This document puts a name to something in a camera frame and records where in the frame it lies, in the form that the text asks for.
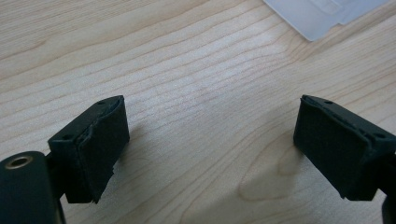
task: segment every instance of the translucent plastic box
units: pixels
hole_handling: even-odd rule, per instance
[[[336,24],[347,24],[388,0],[264,0],[310,41],[323,37]]]

